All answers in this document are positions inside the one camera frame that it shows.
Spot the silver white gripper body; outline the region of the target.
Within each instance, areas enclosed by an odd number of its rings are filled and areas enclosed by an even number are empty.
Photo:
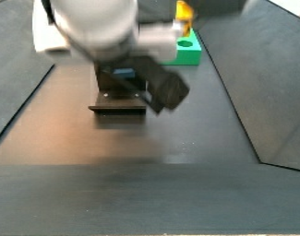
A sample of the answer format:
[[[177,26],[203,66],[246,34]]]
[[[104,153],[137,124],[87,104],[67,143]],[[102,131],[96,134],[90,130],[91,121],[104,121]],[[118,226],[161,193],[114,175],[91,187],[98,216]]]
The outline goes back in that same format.
[[[177,57],[177,0],[34,0],[32,38],[54,62]]]

